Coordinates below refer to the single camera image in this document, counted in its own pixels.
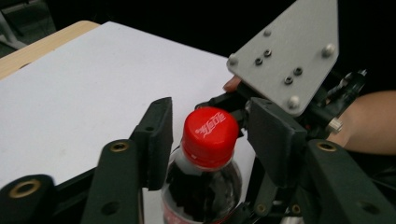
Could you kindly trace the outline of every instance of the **bottle cap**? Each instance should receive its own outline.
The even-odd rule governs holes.
[[[238,134],[239,126],[230,113],[206,106],[187,116],[181,144],[192,163],[205,168],[218,168],[233,156]]]

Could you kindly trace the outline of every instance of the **white surface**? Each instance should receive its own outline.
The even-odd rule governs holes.
[[[35,174],[58,185],[91,169],[105,144],[128,138],[168,96],[175,147],[184,118],[231,76],[223,57],[105,23],[0,81],[0,187]],[[246,139],[235,158],[247,181]],[[162,223],[159,193],[145,191],[146,223]]]

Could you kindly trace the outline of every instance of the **metal plate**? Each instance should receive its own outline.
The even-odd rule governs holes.
[[[337,17],[336,0],[298,0],[232,54],[227,67],[297,117],[336,62]]]

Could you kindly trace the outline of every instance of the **plastic bottle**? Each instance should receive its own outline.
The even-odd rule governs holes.
[[[219,108],[202,107],[187,116],[162,188],[164,223],[221,223],[232,213],[242,189],[233,160],[238,134],[236,120]]]

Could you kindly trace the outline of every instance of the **finger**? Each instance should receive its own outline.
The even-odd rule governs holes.
[[[241,82],[241,78],[233,76],[228,82],[225,83],[223,89],[227,92],[236,91],[238,84]]]

